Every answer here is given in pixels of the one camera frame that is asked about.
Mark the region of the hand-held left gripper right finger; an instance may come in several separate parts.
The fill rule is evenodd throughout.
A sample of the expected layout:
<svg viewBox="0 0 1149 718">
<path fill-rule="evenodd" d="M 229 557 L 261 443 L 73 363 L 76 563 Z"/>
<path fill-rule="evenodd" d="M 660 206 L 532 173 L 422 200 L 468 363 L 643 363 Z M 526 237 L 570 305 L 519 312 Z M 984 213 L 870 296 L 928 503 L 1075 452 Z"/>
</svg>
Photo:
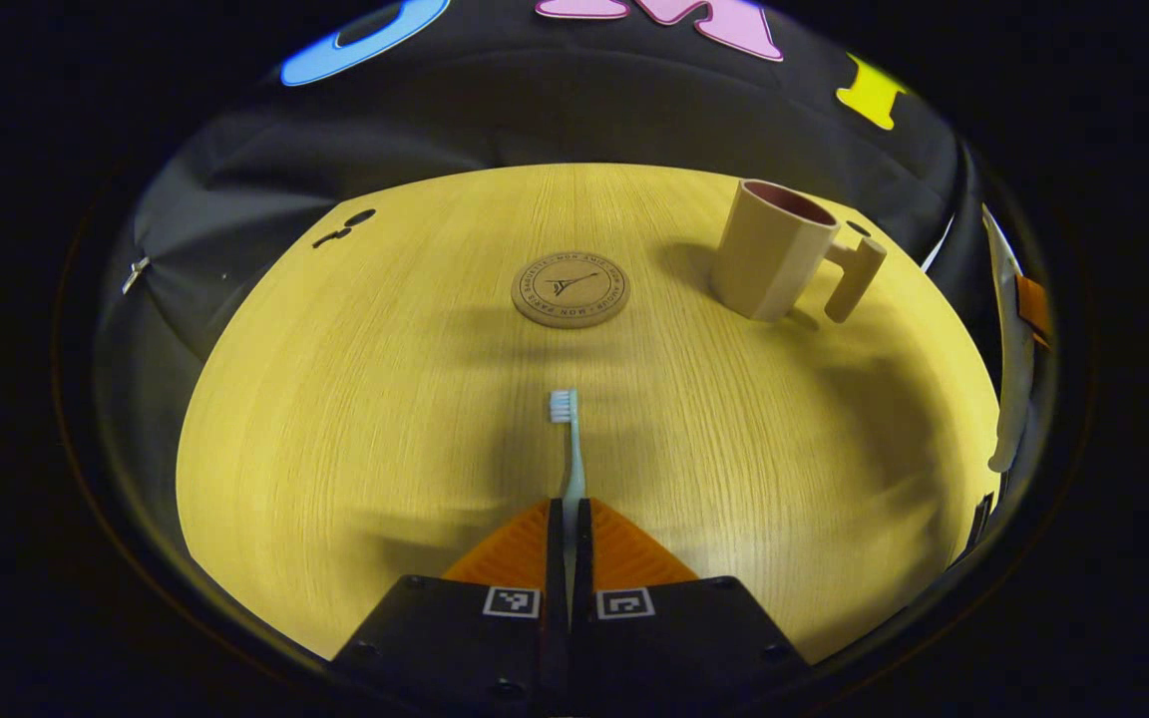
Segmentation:
<svg viewBox="0 0 1149 718">
<path fill-rule="evenodd" d="M 811 667 L 735 576 L 696 576 L 597 499 L 574 543 L 574 704 L 583 715 L 731 715 Z"/>
</svg>

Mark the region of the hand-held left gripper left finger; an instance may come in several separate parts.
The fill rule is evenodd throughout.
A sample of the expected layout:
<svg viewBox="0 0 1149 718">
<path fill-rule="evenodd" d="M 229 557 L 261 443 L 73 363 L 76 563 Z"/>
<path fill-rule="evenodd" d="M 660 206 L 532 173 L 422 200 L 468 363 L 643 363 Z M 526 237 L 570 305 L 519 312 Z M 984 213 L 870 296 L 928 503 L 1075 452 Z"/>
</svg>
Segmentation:
<svg viewBox="0 0 1149 718">
<path fill-rule="evenodd" d="M 569 695 L 558 500 L 525 509 L 444 576 L 398 577 L 332 658 L 409 715 L 547 715 Z"/>
</svg>

